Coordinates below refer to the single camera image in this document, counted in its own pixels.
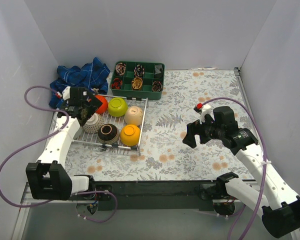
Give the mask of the red-orange bowl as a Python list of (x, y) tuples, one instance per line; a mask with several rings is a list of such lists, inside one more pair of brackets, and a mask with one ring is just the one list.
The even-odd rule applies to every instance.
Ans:
[(102, 95), (95, 95), (95, 97), (102, 103), (102, 105), (98, 108), (98, 110), (96, 110), (96, 113), (101, 115), (108, 109), (108, 101)]

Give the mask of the white patterned bowl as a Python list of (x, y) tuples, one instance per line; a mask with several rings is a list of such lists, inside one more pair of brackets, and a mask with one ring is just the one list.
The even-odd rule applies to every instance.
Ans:
[(104, 118), (101, 115), (94, 113), (82, 128), (86, 133), (93, 134), (97, 133), (104, 124)]

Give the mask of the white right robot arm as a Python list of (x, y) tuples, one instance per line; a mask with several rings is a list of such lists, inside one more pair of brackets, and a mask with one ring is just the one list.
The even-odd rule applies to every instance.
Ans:
[(280, 238), (300, 228), (300, 195), (279, 175), (261, 149), (257, 138), (247, 128), (239, 128), (233, 116), (215, 113), (205, 115), (205, 121), (196, 120), (186, 126), (183, 143), (191, 148), (200, 143), (220, 140), (249, 170), (260, 190), (243, 182), (233, 172), (225, 173), (216, 180), (216, 192), (222, 199), (237, 198), (261, 217), (266, 230)]

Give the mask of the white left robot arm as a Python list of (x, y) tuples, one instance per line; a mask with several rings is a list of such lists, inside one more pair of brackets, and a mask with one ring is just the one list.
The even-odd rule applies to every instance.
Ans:
[(37, 200), (68, 200), (79, 193), (85, 200), (96, 196), (90, 175), (69, 176), (65, 162), (75, 135), (102, 106), (85, 87), (67, 86), (57, 93), (63, 102), (57, 110), (54, 135), (36, 162), (25, 169), (32, 197)]

